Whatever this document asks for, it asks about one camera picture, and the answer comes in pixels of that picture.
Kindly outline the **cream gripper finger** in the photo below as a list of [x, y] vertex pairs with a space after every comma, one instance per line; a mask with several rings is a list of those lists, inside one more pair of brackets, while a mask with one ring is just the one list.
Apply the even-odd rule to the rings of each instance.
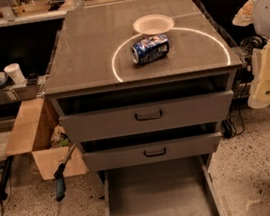
[[266, 108], [270, 105], [270, 40], [262, 49], [252, 53], [252, 73], [248, 106], [253, 109]]
[[254, 0], [247, 0], [244, 5], [238, 10], [238, 13], [235, 14], [232, 23], [238, 27], [247, 27], [247, 25], [252, 24], [253, 22], [253, 5]]

